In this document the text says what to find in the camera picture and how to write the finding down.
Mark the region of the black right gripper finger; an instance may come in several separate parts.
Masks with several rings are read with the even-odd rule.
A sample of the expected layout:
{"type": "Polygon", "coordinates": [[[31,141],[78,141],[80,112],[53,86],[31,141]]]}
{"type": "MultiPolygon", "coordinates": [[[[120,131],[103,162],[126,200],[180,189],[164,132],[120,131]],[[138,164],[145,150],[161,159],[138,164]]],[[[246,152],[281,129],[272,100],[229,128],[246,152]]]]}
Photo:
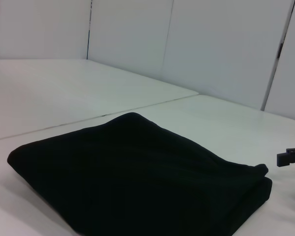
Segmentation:
{"type": "Polygon", "coordinates": [[[295,148],[287,148],[285,153],[277,154],[277,167],[295,163],[295,148]]]}

